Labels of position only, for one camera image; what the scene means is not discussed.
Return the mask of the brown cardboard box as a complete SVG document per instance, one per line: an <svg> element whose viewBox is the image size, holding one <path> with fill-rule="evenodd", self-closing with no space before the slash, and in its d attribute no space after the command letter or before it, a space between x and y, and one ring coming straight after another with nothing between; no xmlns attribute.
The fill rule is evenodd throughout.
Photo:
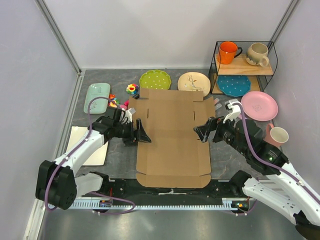
<svg viewBox="0 0 320 240"><path fill-rule="evenodd" d="M215 117L214 98L201 91L141 88L131 98L134 119L151 139L137 145L136 179L149 188L204 188L211 180L208 142L194 127Z"/></svg>

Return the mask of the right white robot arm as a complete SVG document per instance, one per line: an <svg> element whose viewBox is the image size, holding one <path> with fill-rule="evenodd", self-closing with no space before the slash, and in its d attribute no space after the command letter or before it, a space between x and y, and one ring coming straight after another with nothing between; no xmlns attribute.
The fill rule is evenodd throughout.
<svg viewBox="0 0 320 240"><path fill-rule="evenodd" d="M205 143L210 132L212 141L226 142L240 153L251 168L273 181L285 194L264 186L243 170L229 180L229 191L235 197L245 195L277 211L307 240L320 238L320 196L300 177L289 159L274 145L263 140L263 131L253 120L241 121L210 117L204 125L194 127Z"/></svg>

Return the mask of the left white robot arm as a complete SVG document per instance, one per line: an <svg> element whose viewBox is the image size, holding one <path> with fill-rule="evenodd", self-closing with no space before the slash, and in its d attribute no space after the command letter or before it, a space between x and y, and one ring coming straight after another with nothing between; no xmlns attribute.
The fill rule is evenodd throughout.
<svg viewBox="0 0 320 240"><path fill-rule="evenodd" d="M44 202L47 210L66 210L77 197L90 192L99 197L109 193L110 185L101 174L88 173L79 177L76 174L93 153L113 138L122 139L126 146L151 143L142 120L133 120L135 112L134 108L108 107L103 116L90 122L84 136L72 148L55 160L44 160L40 164L35 197Z"/></svg>

